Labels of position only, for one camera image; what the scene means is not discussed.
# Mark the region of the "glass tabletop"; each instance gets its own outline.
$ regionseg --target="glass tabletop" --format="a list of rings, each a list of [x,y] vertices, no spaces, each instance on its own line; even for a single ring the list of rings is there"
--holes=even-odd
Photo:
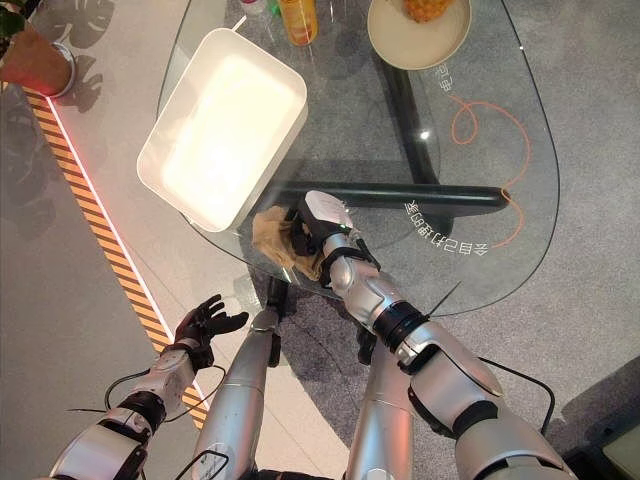
[[[295,206],[305,189],[340,192],[384,272],[416,307],[430,310],[458,282],[438,315],[496,302],[540,264],[559,193],[553,141],[509,13],[501,1],[472,1],[469,33],[456,53],[433,68],[408,72],[373,50],[369,3],[317,2],[319,33],[306,47],[289,43],[279,16],[247,15],[238,33],[302,75],[309,116],[269,195],[238,228],[209,233],[190,225],[254,267],[329,295],[253,248],[252,222],[274,203]],[[244,14],[239,0],[189,2],[159,111],[202,38],[233,27]],[[454,188],[454,203],[462,192],[464,201],[480,207],[442,210],[421,190],[433,193],[424,184],[436,182],[445,190],[491,188]]]

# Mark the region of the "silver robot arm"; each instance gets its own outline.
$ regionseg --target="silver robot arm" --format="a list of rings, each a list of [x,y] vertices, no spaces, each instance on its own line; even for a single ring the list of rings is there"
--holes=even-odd
[[[411,375],[408,395],[416,413],[456,439],[462,480],[575,478],[542,435],[507,408],[486,365],[411,306],[361,241],[352,244],[353,224],[342,202],[308,192],[294,221],[306,225],[309,247],[324,253],[323,283]]]
[[[216,295],[187,314],[176,339],[140,378],[131,393],[95,425],[80,433],[58,457],[49,479],[134,480],[147,446],[167,415],[181,405],[196,372],[213,365],[211,339],[242,327],[246,313],[227,316]]]

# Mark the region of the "beige bowl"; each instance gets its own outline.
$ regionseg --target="beige bowl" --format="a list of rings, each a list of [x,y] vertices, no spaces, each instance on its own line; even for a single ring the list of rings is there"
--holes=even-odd
[[[367,19],[375,51],[403,70],[422,70],[444,62],[462,45],[470,25],[470,0],[455,0],[442,16],[426,23],[413,20],[403,0],[373,0]]]

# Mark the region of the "orange and black tape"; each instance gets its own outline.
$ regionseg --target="orange and black tape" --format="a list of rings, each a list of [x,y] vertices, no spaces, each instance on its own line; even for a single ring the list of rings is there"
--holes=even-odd
[[[111,265],[122,291],[129,299],[129,303],[147,333],[154,350],[162,352],[170,343],[166,328],[160,322],[151,301],[144,288],[142,288],[136,271],[131,267],[119,238],[112,231],[103,207],[97,201],[83,170],[77,164],[73,151],[67,143],[47,100],[36,91],[27,88],[23,90],[27,101],[33,109],[33,114],[40,124],[42,133],[51,147],[51,152],[78,206],[82,210],[89,228],[93,232],[109,265]],[[182,400],[187,407],[193,407],[202,401],[202,397],[198,390],[194,387],[189,387],[185,390]],[[196,427],[201,429],[207,416],[204,403],[193,408],[189,413]]]

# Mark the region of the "bottle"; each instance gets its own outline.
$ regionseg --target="bottle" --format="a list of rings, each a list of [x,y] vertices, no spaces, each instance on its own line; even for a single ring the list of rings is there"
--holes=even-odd
[[[303,46],[313,42],[318,34],[315,0],[278,0],[278,4],[291,43]]]

